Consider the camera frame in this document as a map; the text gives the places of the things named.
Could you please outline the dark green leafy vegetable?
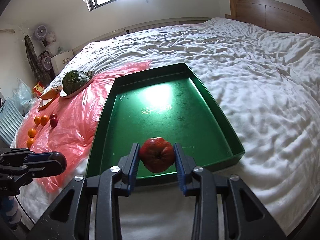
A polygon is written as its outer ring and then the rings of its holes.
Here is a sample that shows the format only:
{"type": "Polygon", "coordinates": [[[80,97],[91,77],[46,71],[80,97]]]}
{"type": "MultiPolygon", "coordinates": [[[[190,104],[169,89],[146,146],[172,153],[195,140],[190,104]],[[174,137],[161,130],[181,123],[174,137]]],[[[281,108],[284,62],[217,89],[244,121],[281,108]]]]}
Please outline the dark green leafy vegetable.
{"type": "Polygon", "coordinates": [[[92,78],[91,74],[85,74],[83,71],[71,70],[62,80],[64,92],[69,95],[83,87],[92,78]]]}

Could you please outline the translucent blue plastic bag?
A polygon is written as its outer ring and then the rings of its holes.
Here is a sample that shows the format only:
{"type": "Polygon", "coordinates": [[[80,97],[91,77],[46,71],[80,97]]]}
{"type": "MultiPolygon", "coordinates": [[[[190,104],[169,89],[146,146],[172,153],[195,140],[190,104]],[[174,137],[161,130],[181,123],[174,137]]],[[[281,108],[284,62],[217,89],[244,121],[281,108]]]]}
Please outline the translucent blue plastic bag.
{"type": "Polygon", "coordinates": [[[36,98],[33,96],[33,93],[19,77],[17,78],[18,87],[13,89],[12,101],[18,111],[25,116],[33,104],[36,101],[36,98]]]}

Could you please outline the red apple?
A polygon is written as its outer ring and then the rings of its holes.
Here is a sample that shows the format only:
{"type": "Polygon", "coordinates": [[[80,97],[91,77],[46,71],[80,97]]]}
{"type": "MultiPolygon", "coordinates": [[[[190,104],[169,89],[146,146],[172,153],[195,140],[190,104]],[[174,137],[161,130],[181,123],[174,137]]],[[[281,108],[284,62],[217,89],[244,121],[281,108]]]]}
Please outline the red apple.
{"type": "Polygon", "coordinates": [[[55,128],[57,126],[58,121],[59,121],[58,118],[51,118],[50,119],[50,126],[52,128],[55,128]]]}
{"type": "Polygon", "coordinates": [[[50,116],[49,116],[49,119],[52,120],[52,119],[57,119],[57,114],[56,113],[52,113],[50,116]]]}

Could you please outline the white bed quilt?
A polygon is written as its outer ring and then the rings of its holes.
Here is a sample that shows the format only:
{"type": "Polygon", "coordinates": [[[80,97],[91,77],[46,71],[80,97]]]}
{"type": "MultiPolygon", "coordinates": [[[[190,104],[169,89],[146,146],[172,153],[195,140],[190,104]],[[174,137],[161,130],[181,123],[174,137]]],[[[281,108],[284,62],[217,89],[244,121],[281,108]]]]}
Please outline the white bed quilt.
{"type": "Polygon", "coordinates": [[[93,42],[65,67],[186,63],[245,148],[239,172],[286,234],[319,199],[319,38],[213,18],[93,42]]]}

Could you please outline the blue white glove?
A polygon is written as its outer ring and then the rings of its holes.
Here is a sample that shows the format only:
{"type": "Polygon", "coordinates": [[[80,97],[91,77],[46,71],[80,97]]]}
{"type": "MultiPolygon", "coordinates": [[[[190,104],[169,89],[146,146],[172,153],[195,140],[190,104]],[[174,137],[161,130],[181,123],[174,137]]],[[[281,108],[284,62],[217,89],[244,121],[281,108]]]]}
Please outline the blue white glove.
{"type": "Polygon", "coordinates": [[[21,221],[22,214],[18,208],[17,200],[14,196],[1,197],[1,216],[7,226],[16,230],[18,223],[21,221]]]}

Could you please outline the large mandarin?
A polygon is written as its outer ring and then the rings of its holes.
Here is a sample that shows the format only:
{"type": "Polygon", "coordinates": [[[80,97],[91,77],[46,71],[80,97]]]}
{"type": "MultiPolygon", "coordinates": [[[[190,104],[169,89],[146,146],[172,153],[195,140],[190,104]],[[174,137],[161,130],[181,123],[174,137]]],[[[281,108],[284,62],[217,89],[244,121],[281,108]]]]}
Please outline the large mandarin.
{"type": "Polygon", "coordinates": [[[33,145],[34,141],[35,141],[34,138],[29,137],[28,140],[27,140],[27,148],[31,148],[31,146],[33,145]]]}

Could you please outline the green shallow tray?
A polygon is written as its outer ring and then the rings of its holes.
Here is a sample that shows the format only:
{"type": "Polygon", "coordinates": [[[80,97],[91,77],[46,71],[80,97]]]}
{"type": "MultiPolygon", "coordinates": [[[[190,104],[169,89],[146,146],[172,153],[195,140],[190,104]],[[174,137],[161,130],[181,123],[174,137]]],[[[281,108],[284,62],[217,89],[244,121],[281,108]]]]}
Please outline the green shallow tray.
{"type": "Polygon", "coordinates": [[[86,175],[116,165],[134,143],[161,137],[181,144],[197,165],[215,172],[244,155],[234,129],[211,93],[185,63],[115,79],[95,132],[86,175]]]}

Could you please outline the small orange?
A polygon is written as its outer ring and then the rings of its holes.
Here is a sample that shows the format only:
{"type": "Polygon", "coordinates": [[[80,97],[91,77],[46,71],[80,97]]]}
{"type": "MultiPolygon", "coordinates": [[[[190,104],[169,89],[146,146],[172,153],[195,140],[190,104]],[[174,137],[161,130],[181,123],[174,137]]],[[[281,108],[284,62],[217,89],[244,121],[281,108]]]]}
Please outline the small orange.
{"type": "Polygon", "coordinates": [[[40,116],[35,116],[34,122],[38,126],[40,124],[40,122],[41,122],[41,117],[40,116]]]}

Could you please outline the orange carrot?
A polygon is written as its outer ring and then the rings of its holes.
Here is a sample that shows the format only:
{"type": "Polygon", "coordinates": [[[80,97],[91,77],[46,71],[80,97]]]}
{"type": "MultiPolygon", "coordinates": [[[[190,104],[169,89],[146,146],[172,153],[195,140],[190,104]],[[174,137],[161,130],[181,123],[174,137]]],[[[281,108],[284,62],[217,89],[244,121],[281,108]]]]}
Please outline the orange carrot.
{"type": "Polygon", "coordinates": [[[49,100],[49,99],[53,99],[55,98],[57,95],[60,94],[62,90],[62,86],[57,86],[57,87],[54,87],[50,90],[48,90],[46,93],[43,93],[40,98],[42,100],[49,100]]]}

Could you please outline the orange-rimmed oval dish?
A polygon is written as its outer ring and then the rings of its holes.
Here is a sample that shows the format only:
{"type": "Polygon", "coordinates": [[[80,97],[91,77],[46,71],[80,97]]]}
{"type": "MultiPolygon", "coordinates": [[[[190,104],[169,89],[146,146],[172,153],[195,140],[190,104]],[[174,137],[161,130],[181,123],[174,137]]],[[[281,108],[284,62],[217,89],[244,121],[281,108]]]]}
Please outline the orange-rimmed oval dish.
{"type": "Polygon", "coordinates": [[[39,104],[39,110],[43,110],[46,109],[51,103],[53,103],[60,95],[57,94],[56,96],[54,96],[53,98],[50,99],[43,99],[43,97],[41,96],[40,99],[40,104],[39,104]]]}

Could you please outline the purple fan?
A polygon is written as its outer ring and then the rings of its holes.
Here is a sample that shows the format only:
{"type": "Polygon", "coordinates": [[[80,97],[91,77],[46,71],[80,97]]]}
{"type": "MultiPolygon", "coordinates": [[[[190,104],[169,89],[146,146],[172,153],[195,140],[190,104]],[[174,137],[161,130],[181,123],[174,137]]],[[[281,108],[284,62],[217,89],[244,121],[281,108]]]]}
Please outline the purple fan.
{"type": "Polygon", "coordinates": [[[39,25],[35,28],[33,37],[36,40],[42,41],[47,36],[47,27],[45,25],[39,25]]]}
{"type": "Polygon", "coordinates": [[[51,70],[52,69],[51,57],[50,56],[43,57],[41,60],[41,64],[45,70],[51,70]]]}

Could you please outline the mandarin orange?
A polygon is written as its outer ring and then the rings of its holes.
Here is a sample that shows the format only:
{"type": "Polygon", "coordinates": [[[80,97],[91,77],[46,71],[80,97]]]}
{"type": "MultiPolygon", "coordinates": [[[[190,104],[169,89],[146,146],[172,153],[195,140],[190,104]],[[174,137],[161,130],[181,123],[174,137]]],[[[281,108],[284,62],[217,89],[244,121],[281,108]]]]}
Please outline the mandarin orange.
{"type": "Polygon", "coordinates": [[[49,120],[50,120],[49,116],[43,115],[43,116],[41,116],[41,118],[40,118],[40,124],[41,124],[42,126],[45,126],[49,120]]]}

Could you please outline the ribbed red tomato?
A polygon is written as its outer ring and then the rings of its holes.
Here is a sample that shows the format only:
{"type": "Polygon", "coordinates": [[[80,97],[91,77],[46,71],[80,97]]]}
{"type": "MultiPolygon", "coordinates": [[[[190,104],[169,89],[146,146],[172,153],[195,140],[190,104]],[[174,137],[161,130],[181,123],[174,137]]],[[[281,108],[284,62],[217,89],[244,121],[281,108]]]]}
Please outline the ribbed red tomato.
{"type": "Polygon", "coordinates": [[[150,138],[139,150],[139,158],[152,173],[161,173],[175,162],[172,144],[162,137],[150,138]]]}

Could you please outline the red apple back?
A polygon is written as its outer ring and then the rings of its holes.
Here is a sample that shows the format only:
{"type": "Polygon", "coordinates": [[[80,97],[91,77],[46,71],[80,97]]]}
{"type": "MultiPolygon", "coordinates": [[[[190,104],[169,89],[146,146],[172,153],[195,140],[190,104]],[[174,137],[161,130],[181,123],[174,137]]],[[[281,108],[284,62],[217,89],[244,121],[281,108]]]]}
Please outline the red apple back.
{"type": "Polygon", "coordinates": [[[50,116],[49,116],[49,119],[52,120],[52,119],[57,119],[57,114],[56,113],[52,113],[50,116]]]}

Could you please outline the pink plastic sheet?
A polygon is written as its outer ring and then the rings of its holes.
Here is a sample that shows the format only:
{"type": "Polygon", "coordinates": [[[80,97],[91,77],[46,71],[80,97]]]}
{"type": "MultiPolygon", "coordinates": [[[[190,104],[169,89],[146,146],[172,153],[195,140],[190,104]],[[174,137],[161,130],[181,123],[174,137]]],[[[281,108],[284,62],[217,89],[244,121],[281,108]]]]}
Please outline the pink plastic sheet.
{"type": "Polygon", "coordinates": [[[67,159],[67,168],[63,174],[36,180],[41,189],[48,193],[56,193],[68,182],[68,177],[80,162],[88,157],[101,112],[114,80],[147,70],[150,63],[128,63],[122,67],[104,70],[95,75],[93,82],[79,94],[69,99],[58,97],[47,109],[39,110],[40,102],[34,103],[16,133],[15,146],[26,147],[28,131],[34,128],[37,133],[30,148],[32,151],[57,151],[67,159]],[[56,113],[59,120],[55,128],[50,126],[50,121],[45,126],[35,124],[35,116],[50,116],[52,113],[56,113]]]}

